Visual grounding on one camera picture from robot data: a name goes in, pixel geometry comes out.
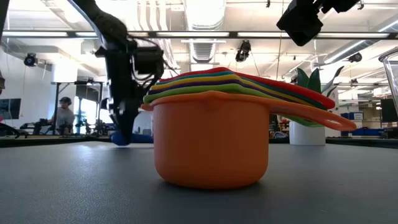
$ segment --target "desk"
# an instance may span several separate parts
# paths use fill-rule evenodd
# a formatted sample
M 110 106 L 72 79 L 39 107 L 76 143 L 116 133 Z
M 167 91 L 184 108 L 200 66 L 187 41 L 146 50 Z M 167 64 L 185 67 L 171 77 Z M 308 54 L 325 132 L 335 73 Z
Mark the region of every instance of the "desk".
M 0 223 L 397 223 L 398 150 L 271 144 L 258 184 L 176 187 L 152 145 L 0 149 Z

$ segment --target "security camera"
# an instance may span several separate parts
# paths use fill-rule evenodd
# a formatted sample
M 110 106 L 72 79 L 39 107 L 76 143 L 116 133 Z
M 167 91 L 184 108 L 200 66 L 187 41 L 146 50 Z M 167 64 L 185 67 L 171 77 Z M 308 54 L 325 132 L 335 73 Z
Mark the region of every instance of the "security camera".
M 353 62 L 360 62 L 360 61 L 362 61 L 362 55 L 358 52 L 358 53 L 356 53 L 356 54 L 350 56 L 350 57 L 348 58 L 348 61 L 351 62 L 351 63 L 353 63 Z
M 251 51 L 250 41 L 242 41 L 241 46 L 236 54 L 235 60 L 237 62 L 244 62 L 249 57 L 249 52 Z
M 28 67 L 36 67 L 38 62 L 35 53 L 28 53 L 24 60 L 24 64 Z

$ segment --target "ceiling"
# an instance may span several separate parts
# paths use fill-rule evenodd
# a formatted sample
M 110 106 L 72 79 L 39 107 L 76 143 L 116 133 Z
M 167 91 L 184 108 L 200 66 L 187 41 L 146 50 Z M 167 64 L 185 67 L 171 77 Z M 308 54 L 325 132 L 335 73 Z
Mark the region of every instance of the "ceiling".
M 186 30 L 183 0 L 164 1 L 166 4 L 165 23 L 167 28 L 169 30 Z M 96 0 L 96 2 L 102 10 L 122 20 L 129 30 L 137 29 L 136 19 L 141 17 L 143 13 L 141 9 L 144 6 L 146 7 L 147 25 L 149 29 L 153 29 L 149 25 L 150 6 L 153 2 L 160 3 L 160 1 L 138 0 L 138 10 L 134 13 L 130 10 L 131 3 L 134 0 Z M 278 31 L 276 23 L 289 2 L 289 0 L 272 0 L 270 7 L 266 7 L 266 1 L 226 0 L 225 17 L 221 30 Z M 363 3 L 364 7 L 362 10 L 358 10 L 359 6 L 355 6 L 348 12 L 341 14 L 337 14 L 333 10 L 326 14 L 320 13 L 318 16 L 324 23 L 322 31 L 378 31 L 375 29 L 384 21 L 391 20 L 393 17 L 396 17 L 398 21 L 398 0 L 363 0 Z M 92 30 L 90 25 L 67 4 L 66 0 L 11 0 L 5 29 Z M 94 72 L 95 78 L 104 79 L 104 60 L 82 52 L 82 39 L 25 38 L 12 41 L 18 45 L 56 46 L 71 55 L 78 63 L 89 66 L 96 71 Z M 225 43 L 217 44 L 216 53 L 211 63 L 214 64 L 212 65 L 214 67 L 224 66 L 251 75 L 289 82 L 291 76 L 295 75 L 295 67 L 299 66 L 309 72 L 314 61 L 321 62 L 324 56 L 350 42 L 352 40 L 313 40 L 304 47 L 298 47 L 291 40 L 253 39 L 250 40 L 251 56 L 244 63 L 236 63 L 234 56 L 241 40 L 228 39 L 225 40 Z M 352 78 L 358 78 L 360 83 L 386 82 L 382 63 L 377 58 L 380 54 L 397 45 L 398 42 L 396 40 L 380 41 L 360 51 L 363 56 L 361 62 L 336 62 L 331 65 L 321 66 L 321 80 L 323 83 L 328 82 L 336 69 L 345 65 L 342 74 L 335 82 L 349 82 Z M 188 44 L 183 44 L 181 39 L 172 39 L 171 46 L 174 58 L 181 71 L 189 71 L 192 62 Z

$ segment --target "table surface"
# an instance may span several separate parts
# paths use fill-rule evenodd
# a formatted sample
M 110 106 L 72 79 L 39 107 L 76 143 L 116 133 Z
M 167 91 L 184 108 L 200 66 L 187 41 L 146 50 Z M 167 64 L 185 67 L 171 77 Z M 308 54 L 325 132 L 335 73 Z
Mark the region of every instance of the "table surface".
M 0 149 L 0 223 L 397 223 L 398 150 L 271 144 L 258 184 L 165 183 L 151 145 Z

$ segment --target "workbench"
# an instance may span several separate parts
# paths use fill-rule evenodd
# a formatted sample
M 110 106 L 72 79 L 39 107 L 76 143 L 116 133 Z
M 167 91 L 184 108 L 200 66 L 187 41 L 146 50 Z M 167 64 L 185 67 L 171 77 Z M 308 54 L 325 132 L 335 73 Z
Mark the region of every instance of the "workbench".
M 165 183 L 151 144 L 0 149 L 0 223 L 394 223 L 398 150 L 270 144 L 258 184 Z

